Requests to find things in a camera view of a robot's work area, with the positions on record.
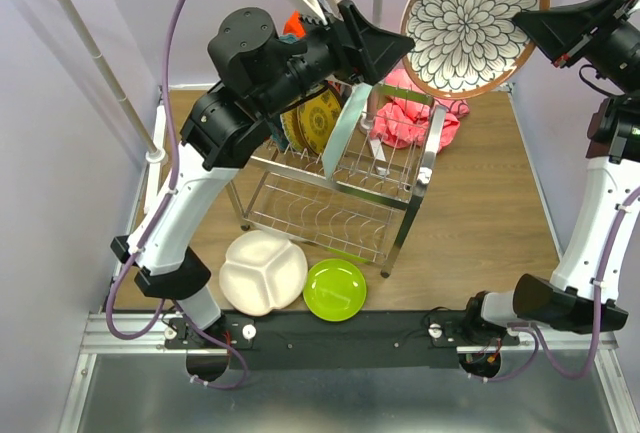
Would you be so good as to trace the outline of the lime green plate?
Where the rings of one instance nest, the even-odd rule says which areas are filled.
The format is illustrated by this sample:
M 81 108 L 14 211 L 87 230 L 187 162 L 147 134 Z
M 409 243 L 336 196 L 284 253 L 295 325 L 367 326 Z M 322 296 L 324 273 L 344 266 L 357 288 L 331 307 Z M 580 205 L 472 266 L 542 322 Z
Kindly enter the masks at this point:
M 337 323 L 356 316 L 366 302 L 367 293 L 367 283 L 358 266 L 345 259 L 331 258 L 309 269 L 303 299 L 317 318 Z

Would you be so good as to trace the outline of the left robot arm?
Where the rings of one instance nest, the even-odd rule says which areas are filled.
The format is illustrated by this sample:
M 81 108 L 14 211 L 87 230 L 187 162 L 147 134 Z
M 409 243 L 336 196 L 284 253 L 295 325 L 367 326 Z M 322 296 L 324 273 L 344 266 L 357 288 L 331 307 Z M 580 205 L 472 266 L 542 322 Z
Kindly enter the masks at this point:
M 374 85 L 415 46 L 408 36 L 370 23 L 350 0 L 339 17 L 307 20 L 294 42 L 279 38 L 272 17 L 257 7 L 229 14 L 207 46 L 220 80 L 193 105 L 175 134 L 177 161 L 155 204 L 111 249 L 151 298 L 171 300 L 190 321 L 201 348 L 222 333 L 209 269 L 189 243 L 211 204 L 270 136 L 268 121 L 325 84 L 329 77 Z

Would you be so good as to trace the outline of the pale blue square plate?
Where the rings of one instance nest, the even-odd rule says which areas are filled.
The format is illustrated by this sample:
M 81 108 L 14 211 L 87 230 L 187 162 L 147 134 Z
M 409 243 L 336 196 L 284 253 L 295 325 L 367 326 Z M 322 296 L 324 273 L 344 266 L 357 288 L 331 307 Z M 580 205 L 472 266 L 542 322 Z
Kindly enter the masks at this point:
M 361 83 L 352 88 L 321 156 L 324 178 L 331 181 L 350 137 L 365 110 L 373 86 Z

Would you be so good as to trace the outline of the white divided plate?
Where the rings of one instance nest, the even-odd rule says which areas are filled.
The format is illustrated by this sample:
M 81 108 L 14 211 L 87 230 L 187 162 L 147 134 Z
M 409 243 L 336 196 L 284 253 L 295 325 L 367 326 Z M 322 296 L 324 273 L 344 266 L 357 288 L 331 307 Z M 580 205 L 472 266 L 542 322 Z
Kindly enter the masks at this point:
M 307 281 L 303 250 L 289 239 L 254 230 L 234 240 L 219 271 L 220 289 L 238 311 L 264 316 L 292 304 Z

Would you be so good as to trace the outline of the woven bamboo plate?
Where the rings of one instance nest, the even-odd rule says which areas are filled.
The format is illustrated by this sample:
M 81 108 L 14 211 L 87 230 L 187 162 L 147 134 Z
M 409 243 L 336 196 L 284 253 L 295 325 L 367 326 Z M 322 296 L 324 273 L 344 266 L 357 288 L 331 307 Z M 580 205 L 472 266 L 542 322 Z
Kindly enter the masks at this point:
M 301 130 L 299 129 L 299 124 L 297 120 L 297 109 L 289 109 L 280 115 L 280 121 L 282 125 L 282 129 L 285 137 L 287 138 L 291 149 L 302 153 L 306 145 L 304 143 L 304 138 L 301 134 Z

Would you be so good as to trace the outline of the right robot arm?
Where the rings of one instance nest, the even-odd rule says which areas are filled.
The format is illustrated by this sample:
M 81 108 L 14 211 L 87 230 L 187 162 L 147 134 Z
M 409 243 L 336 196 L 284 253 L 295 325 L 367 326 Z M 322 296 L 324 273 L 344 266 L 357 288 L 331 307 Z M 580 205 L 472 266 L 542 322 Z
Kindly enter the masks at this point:
M 513 17 L 555 67 L 585 60 L 620 91 L 605 92 L 591 117 L 584 199 L 551 278 L 525 274 L 511 292 L 472 297 L 459 323 L 467 342 L 483 344 L 520 322 L 576 334 L 625 326 L 628 314 L 616 302 L 639 216 L 639 30 L 629 21 L 638 6 L 639 0 L 588 0 Z

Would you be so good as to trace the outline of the yellow black patterned plate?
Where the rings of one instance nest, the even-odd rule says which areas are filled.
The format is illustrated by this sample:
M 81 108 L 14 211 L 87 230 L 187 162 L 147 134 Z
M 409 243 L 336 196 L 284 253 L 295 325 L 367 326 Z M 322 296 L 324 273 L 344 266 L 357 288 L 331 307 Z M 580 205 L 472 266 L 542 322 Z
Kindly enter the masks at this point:
M 297 108 L 297 121 L 307 148 L 315 155 L 325 150 L 343 106 L 339 92 L 326 91 Z

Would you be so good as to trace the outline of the floral brown rim plate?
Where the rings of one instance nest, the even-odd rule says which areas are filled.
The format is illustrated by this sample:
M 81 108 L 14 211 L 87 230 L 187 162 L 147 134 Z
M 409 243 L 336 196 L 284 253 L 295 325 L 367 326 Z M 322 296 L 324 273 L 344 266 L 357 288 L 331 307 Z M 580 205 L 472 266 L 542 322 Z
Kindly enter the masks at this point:
M 550 0 L 408 0 L 402 34 L 414 42 L 403 66 L 432 96 L 467 99 L 505 83 L 535 47 L 512 19 Z

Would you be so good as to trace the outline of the teal scalloped plate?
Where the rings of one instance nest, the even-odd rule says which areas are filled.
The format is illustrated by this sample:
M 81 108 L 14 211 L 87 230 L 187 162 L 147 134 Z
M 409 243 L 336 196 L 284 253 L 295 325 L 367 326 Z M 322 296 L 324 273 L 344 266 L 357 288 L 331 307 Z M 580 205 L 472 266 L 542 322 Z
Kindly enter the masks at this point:
M 276 144 L 280 152 L 285 152 L 289 147 L 289 140 L 284 133 L 281 121 L 279 119 L 270 119 L 268 126 L 272 141 Z

